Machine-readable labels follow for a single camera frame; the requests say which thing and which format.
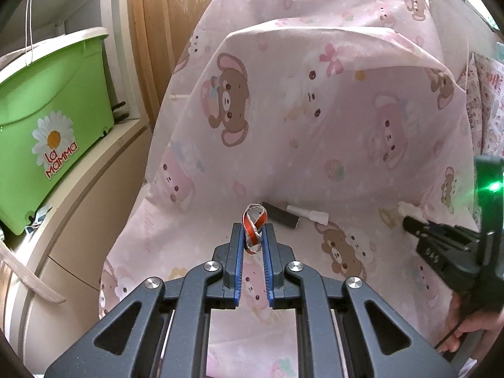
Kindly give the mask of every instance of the human hand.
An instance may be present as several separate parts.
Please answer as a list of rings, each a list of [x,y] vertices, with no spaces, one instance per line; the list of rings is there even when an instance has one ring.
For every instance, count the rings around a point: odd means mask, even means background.
[[[453,294],[450,302],[450,309],[444,326],[444,335],[448,334],[460,321],[460,306],[462,298],[457,293]],[[469,315],[464,322],[455,330],[442,346],[438,348],[439,352],[455,352],[460,346],[460,337],[463,333],[478,331],[479,329],[502,329],[504,326],[504,310],[501,313],[477,311]]]

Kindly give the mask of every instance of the yellow flower center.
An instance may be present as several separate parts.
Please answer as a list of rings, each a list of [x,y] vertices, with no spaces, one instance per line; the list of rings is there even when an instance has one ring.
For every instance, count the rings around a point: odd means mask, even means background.
[[[47,146],[51,149],[56,149],[60,146],[61,143],[61,135],[58,131],[54,130],[47,136]]]

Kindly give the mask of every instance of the blue gripper pad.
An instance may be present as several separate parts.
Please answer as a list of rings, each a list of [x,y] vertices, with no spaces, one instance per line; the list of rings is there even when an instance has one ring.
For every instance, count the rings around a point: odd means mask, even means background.
[[[236,254],[236,272],[234,275],[234,304],[238,307],[241,297],[241,275],[243,274],[243,252],[245,249],[245,228],[240,227],[240,237],[238,239],[238,251]]]
[[[273,267],[271,263],[271,252],[270,246],[268,244],[268,231],[266,231],[266,225],[263,227],[262,231],[263,242],[261,244],[263,250],[263,265],[264,265],[264,278],[266,281],[266,297],[268,298],[268,304],[273,307]]]

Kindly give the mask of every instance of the daisy flower sticker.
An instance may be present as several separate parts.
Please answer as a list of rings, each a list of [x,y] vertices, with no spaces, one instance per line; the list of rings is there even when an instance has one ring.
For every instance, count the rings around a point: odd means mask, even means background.
[[[45,169],[48,169],[51,161],[49,155],[54,151],[61,155],[75,141],[72,120],[61,111],[51,111],[44,119],[39,119],[37,125],[32,136],[38,142],[32,153],[37,155],[37,165],[44,164]]]

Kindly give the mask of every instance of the orange and white ribbon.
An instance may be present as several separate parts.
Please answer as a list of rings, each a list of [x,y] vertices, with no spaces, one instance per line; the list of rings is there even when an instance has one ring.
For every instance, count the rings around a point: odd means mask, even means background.
[[[243,213],[243,227],[245,228],[245,250],[251,255],[255,255],[261,249],[261,229],[266,223],[268,214],[266,209],[257,203],[247,206]]]

